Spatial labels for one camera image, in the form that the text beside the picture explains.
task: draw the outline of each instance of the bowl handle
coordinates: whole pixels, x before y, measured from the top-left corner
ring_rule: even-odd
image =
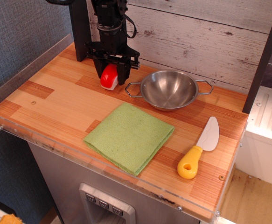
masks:
[[[142,97],[142,96],[132,96],[129,91],[127,91],[128,87],[130,87],[130,85],[136,85],[136,84],[141,84],[141,83],[129,83],[126,87],[126,92],[130,97]]]
[[[212,90],[214,89],[214,86],[212,84],[210,84],[208,81],[206,80],[196,80],[196,82],[206,82],[208,85],[211,86],[211,89],[209,92],[199,92],[198,95],[209,95],[211,94]]]

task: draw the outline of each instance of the control panel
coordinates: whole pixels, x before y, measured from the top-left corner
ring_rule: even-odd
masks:
[[[127,203],[85,183],[80,184],[79,191],[89,223],[116,219],[118,222],[112,223],[136,224],[136,211]]]

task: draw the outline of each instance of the wooden floor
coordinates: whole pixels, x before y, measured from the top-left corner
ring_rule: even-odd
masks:
[[[220,212],[236,224],[272,224],[272,184],[236,169]]]

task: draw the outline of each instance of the red and white toy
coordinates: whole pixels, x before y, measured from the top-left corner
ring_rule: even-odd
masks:
[[[114,90],[118,84],[117,65],[108,64],[100,78],[100,84],[107,90]]]

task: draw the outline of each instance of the blue fabric wall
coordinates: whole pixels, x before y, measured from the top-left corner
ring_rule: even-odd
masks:
[[[0,0],[0,86],[71,32],[68,7]],[[53,201],[28,144],[0,131],[0,201],[38,224]]]

